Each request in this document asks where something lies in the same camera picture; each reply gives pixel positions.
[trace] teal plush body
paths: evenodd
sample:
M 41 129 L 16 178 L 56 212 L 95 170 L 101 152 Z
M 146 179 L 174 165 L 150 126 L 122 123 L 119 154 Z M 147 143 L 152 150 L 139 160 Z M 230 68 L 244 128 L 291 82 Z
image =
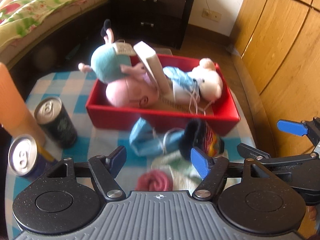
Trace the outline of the teal plush body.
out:
M 112 44 L 104 44 L 92 54 L 91 68 L 97 78 L 105 84 L 128 76 L 128 74 L 121 72 L 120 65 L 131 66 L 130 57 L 117 55 Z

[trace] nightstand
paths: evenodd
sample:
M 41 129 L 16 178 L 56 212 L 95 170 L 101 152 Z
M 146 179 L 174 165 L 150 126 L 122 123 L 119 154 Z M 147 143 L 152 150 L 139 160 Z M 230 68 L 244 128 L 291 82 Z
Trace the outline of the nightstand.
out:
M 180 49 L 194 0 L 111 0 L 116 37 Z

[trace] red rolled cloth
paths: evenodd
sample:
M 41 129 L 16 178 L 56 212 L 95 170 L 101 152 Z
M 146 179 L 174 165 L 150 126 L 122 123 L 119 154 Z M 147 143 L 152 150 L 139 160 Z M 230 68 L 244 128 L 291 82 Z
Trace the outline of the red rolled cloth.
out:
M 138 179 L 135 190 L 138 191 L 172 191 L 173 182 L 161 170 L 151 170 Z

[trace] toy tag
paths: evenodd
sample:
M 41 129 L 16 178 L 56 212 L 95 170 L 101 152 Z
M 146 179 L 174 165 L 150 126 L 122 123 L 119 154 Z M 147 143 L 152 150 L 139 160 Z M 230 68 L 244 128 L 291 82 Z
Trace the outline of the toy tag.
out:
M 112 44 L 117 55 L 135 56 L 136 53 L 129 43 L 115 42 Z

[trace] metal screw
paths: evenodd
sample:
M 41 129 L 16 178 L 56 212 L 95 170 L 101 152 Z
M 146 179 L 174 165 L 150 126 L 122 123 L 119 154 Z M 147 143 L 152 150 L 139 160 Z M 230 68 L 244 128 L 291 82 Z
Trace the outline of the metal screw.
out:
M 110 198 L 117 198 L 122 196 L 122 191 L 119 189 L 113 189 L 107 192 L 107 196 Z
M 195 192 L 195 195 L 199 198 L 207 198 L 207 197 L 210 197 L 211 196 L 211 193 L 209 190 L 206 190 L 206 189 L 200 189 L 200 190 L 197 190 Z

